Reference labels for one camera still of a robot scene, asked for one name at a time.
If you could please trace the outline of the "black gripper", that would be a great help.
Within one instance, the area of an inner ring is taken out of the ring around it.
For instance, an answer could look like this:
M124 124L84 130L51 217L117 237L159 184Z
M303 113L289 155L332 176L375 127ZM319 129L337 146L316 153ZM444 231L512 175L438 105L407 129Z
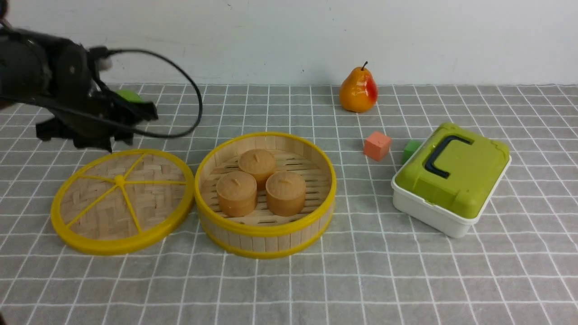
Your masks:
M77 43L50 43L45 46L52 80L49 87L51 105L74 113L50 109L52 119L35 125L41 141L69 139L77 149L97 149L113 152L110 138L133 145L138 124L158 119L153 102L117 100L100 80L105 67L103 48L97 53ZM84 113L99 119L109 119L122 125L114 128L107 123L79 116Z

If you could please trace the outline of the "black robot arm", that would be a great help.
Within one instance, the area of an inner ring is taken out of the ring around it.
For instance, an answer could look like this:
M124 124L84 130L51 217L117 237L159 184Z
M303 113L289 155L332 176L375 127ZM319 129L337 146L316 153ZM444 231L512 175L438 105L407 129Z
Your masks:
M100 79L100 63L112 54L105 46L86 49L63 37L2 29L1 99L52 113L36 125L41 141L70 139L76 148L108 152L112 140L132 144L134 126L157 120L157 109L126 99Z

